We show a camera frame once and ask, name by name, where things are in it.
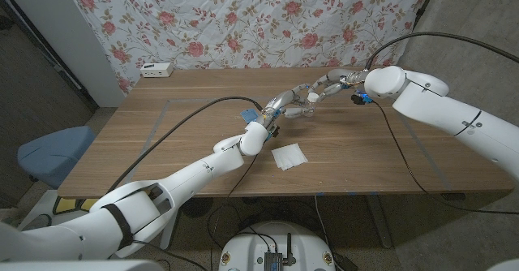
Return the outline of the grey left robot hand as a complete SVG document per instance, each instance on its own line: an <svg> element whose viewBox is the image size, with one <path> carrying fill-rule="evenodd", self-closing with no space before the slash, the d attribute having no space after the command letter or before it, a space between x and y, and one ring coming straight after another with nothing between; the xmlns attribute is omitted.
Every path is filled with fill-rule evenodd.
<svg viewBox="0 0 519 271"><path fill-rule="evenodd" d="M309 84L300 84L295 88L284 91L274 97L262 110L262 118L257 118L256 122L265 128L272 126L276 119L283 115L286 118L310 117L315 111L306 98L298 95L302 90L309 89Z"/></svg>

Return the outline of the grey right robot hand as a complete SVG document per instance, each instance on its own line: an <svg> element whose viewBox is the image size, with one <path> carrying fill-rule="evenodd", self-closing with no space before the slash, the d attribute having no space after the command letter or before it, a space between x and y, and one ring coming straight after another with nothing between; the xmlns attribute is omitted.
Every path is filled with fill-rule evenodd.
<svg viewBox="0 0 519 271"><path fill-rule="evenodd" d="M310 103L318 103L327 97L339 93L341 90L363 85L367 74L368 72L364 70L333 69L318 78L309 87L307 100Z"/></svg>

